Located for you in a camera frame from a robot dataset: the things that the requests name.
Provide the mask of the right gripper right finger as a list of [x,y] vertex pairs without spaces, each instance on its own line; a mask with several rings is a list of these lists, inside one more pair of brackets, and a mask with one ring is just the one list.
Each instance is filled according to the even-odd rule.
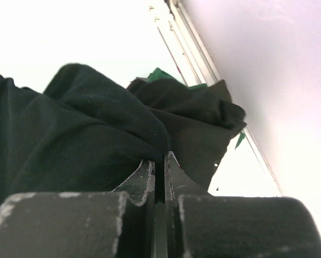
[[287,197],[215,197],[165,159],[168,257],[321,257],[308,209]]

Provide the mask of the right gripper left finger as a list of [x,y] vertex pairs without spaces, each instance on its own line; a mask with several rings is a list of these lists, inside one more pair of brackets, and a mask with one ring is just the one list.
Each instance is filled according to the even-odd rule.
[[155,172],[108,192],[28,192],[0,206],[0,257],[151,257]]

